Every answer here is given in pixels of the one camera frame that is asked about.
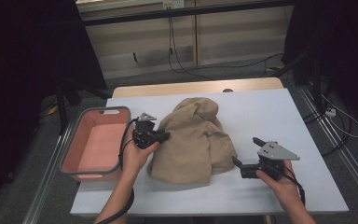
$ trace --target wall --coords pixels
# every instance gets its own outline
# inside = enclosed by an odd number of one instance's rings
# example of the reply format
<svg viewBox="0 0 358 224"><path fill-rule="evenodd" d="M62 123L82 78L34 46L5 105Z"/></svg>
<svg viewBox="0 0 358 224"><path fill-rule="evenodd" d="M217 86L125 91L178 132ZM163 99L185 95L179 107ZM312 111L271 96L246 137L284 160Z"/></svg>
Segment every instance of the wall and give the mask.
<svg viewBox="0 0 358 224"><path fill-rule="evenodd" d="M162 10L162 3L157 0L84 1L89 0L77 2L83 18ZM204 7L239 2L246 1L188 0L185 4ZM264 58L283 52L292 9L275 7L173 18L179 62L187 67ZM168 19L90 26L87 31L105 79L171 69ZM179 68L175 54L170 58L172 67Z"/></svg>

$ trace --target plastic bin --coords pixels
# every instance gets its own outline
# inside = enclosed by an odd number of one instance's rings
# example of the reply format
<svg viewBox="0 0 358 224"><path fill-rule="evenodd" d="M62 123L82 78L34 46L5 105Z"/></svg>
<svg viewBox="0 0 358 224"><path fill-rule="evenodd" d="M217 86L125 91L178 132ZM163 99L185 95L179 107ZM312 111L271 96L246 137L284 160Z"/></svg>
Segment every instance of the plastic bin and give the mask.
<svg viewBox="0 0 358 224"><path fill-rule="evenodd" d="M117 179L120 142L130 120L125 106L85 110L68 139L61 171L77 181Z"/></svg>

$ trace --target white table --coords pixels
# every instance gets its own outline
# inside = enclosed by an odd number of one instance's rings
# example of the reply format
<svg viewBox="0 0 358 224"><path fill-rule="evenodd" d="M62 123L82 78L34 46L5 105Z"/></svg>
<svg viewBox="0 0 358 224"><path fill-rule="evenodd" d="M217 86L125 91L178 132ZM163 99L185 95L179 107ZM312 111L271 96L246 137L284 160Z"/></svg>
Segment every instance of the white table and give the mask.
<svg viewBox="0 0 358 224"><path fill-rule="evenodd" d="M201 96L219 104L217 117L243 163L258 161L259 147L253 143L253 137L278 141L301 157L300 161L293 161L293 166L306 191L307 208L312 214L349 210L288 90L114 98L107 106L125 105L133 118L146 112L158 118L158 127L183 99ZM81 183L71 214L96 216L114 185L113 182ZM245 216L283 212L268 186L259 179L242 179L238 168L214 175L205 186L162 183L148 176L144 168L134 191L135 201L129 211L133 216Z"/></svg>

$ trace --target power outlet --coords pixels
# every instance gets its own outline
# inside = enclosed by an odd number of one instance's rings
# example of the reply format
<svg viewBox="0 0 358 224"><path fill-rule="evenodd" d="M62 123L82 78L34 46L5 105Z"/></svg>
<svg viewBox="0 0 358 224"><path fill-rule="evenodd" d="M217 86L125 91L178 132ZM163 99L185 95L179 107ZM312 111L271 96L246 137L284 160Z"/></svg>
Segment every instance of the power outlet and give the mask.
<svg viewBox="0 0 358 224"><path fill-rule="evenodd" d="M176 0L172 1L172 8L184 8L185 0Z"/></svg>
<svg viewBox="0 0 358 224"><path fill-rule="evenodd" d="M164 10L174 9L174 7L173 7L173 2L172 2L172 1L162 2L162 9L164 9Z"/></svg>
<svg viewBox="0 0 358 224"><path fill-rule="evenodd" d="M336 109L327 108L327 109L326 109L326 115L327 115L328 117L331 117L331 118L335 117L335 116L336 116Z"/></svg>

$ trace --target tan cloth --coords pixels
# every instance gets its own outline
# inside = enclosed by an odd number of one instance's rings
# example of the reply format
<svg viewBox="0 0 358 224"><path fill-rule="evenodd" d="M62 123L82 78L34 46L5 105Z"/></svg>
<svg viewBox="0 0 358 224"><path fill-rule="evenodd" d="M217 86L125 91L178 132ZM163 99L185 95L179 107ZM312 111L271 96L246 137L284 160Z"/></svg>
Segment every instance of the tan cloth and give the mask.
<svg viewBox="0 0 358 224"><path fill-rule="evenodd" d="M234 167L237 157L228 134L216 117L218 104L207 98L188 98L163 119L159 129L171 133L154 152L147 172L173 184L209 183L212 172Z"/></svg>

